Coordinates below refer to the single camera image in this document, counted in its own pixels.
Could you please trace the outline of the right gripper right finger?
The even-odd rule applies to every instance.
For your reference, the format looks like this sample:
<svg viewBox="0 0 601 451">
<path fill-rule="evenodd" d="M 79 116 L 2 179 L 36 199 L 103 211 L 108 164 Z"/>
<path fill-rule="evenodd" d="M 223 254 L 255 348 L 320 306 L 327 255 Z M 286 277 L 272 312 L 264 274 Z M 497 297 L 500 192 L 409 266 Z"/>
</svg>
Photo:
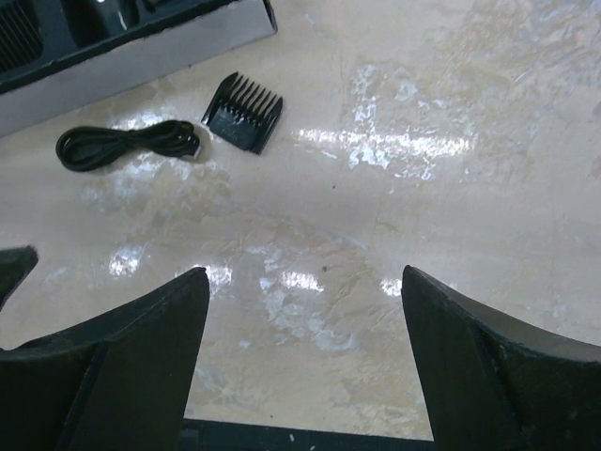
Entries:
<svg viewBox="0 0 601 451">
<path fill-rule="evenodd" d="M 438 450 L 597 450 L 600 349 L 407 266 L 402 305 Z"/>
</svg>

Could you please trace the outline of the white cardboard box lid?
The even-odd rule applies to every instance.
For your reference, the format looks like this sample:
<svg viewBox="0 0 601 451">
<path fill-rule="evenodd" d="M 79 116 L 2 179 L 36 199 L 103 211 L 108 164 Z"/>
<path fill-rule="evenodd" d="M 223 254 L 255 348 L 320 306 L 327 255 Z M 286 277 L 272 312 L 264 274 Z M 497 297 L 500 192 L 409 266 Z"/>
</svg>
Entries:
<svg viewBox="0 0 601 451">
<path fill-rule="evenodd" d="M 4 136 L 268 38 L 278 25 L 244 6 L 124 44 L 29 86 L 1 92 Z"/>
</svg>

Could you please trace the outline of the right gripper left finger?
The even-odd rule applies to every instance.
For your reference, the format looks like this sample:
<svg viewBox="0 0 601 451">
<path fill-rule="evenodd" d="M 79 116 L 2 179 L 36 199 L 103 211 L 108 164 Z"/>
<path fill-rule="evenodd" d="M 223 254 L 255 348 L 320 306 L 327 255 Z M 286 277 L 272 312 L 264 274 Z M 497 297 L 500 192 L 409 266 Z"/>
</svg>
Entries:
<svg viewBox="0 0 601 451">
<path fill-rule="evenodd" d="M 2 350 L 2 449 L 175 449 L 208 305 L 208 276 L 196 267 L 93 319 Z"/>
</svg>

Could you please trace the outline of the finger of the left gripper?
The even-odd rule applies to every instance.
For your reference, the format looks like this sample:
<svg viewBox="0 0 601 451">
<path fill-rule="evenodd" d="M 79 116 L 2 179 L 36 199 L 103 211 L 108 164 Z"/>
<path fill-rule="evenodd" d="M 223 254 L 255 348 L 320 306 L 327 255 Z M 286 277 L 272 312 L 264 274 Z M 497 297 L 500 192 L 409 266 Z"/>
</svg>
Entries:
<svg viewBox="0 0 601 451">
<path fill-rule="evenodd" d="M 38 262 L 38 251 L 31 245 L 0 251 L 0 309 Z"/>
</svg>

